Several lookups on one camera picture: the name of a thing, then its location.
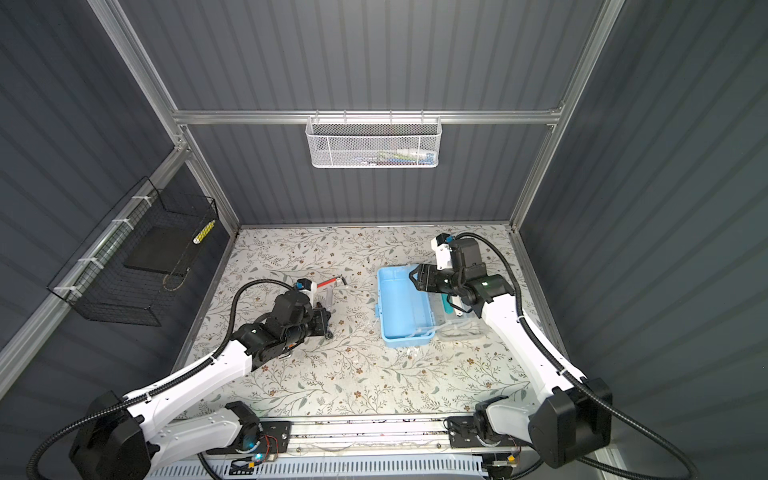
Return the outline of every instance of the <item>white mesh basket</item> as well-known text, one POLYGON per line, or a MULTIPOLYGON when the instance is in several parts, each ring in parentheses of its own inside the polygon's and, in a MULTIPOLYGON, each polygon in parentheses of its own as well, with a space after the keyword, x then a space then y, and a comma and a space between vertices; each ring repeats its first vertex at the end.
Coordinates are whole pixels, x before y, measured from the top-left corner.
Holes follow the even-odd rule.
POLYGON ((319 168, 437 167, 442 125, 306 122, 312 165, 319 168))

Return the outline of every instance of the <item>teal object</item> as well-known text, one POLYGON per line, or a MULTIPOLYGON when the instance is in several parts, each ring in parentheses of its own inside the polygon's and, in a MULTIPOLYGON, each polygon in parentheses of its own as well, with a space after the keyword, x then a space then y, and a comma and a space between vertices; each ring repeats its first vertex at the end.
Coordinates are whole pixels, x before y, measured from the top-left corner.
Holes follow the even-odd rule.
POLYGON ((453 307, 451 306, 450 303, 448 303, 448 294, 443 293, 441 296, 442 296, 442 309, 446 313, 453 313, 453 307))
POLYGON ((421 346, 435 336, 435 315, 427 292, 419 292, 408 274, 416 265, 385 266, 376 273, 379 303, 376 317, 382 325, 382 338, 390 348, 421 346))

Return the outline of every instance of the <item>corrugated gray wall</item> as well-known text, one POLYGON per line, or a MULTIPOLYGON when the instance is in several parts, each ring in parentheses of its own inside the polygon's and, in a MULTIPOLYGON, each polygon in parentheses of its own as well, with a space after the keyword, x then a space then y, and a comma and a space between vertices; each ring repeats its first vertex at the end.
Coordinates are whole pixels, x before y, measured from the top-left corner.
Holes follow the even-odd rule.
MULTIPOLYGON (((558 106, 600 4, 124 8, 181 109, 546 110, 558 106)), ((193 131, 243 223, 368 223, 507 220, 545 127, 446 126, 440 165, 418 172, 317 170, 301 127, 193 131)))
POLYGON ((367 223, 509 220, 547 127, 445 126, 416 169, 315 168, 297 125, 192 131, 243 223, 367 223))
MULTIPOLYGON (((522 229, 575 364, 701 478, 765 476, 766 18, 629 2, 522 229)), ((629 466, 673 468, 617 439, 629 466)))
POLYGON ((0 2, 0 345, 173 145, 83 2, 0 2))
MULTIPOLYGON (((91 229, 172 147, 86 2, 0 1, 0 345, 91 229)), ((200 193, 185 167, 171 187, 200 193)), ((64 319, 0 400, 0 478, 25 478, 31 452, 95 396, 170 371, 227 240, 221 227, 206 239, 174 321, 162 328, 64 319)), ((78 478, 67 445, 45 456, 46 475, 78 478)))

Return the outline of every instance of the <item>yellow object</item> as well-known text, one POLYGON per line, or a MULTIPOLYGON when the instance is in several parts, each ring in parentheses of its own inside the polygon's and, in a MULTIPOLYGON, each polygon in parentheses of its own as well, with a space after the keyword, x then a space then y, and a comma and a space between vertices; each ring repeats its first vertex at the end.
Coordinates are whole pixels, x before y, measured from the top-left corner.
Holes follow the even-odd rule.
POLYGON ((208 232, 210 232, 214 228, 214 224, 216 223, 215 220, 211 220, 208 225, 203 227, 203 229, 197 234, 197 237, 192 240, 193 243, 200 243, 203 241, 203 238, 205 238, 206 235, 208 235, 208 232))

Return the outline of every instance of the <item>teal handle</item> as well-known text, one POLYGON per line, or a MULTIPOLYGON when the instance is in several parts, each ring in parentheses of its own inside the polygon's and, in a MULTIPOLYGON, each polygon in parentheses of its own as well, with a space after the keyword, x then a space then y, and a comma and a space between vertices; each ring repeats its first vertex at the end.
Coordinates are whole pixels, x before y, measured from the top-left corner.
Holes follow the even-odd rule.
POLYGON ((453 313, 453 307, 448 303, 448 295, 443 293, 442 295, 442 309, 446 313, 453 313))

